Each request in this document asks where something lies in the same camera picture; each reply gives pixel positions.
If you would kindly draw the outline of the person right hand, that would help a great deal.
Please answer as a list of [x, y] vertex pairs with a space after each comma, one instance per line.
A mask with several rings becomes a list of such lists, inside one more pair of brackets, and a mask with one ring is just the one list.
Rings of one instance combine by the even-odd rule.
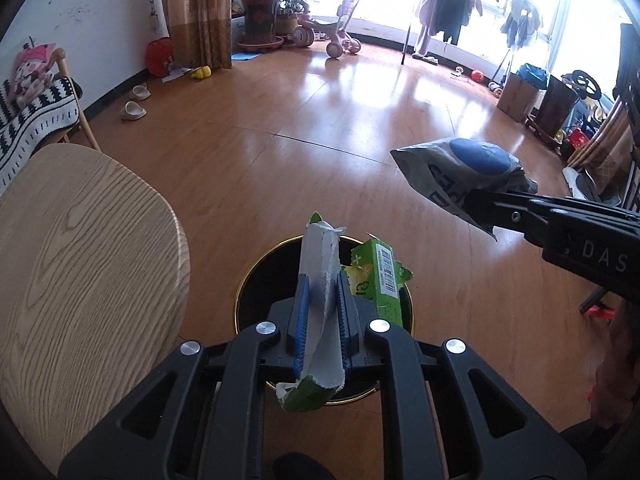
[[639, 391], [639, 307], [624, 301], [608, 329], [603, 360], [596, 371], [590, 418], [600, 427], [622, 424]]

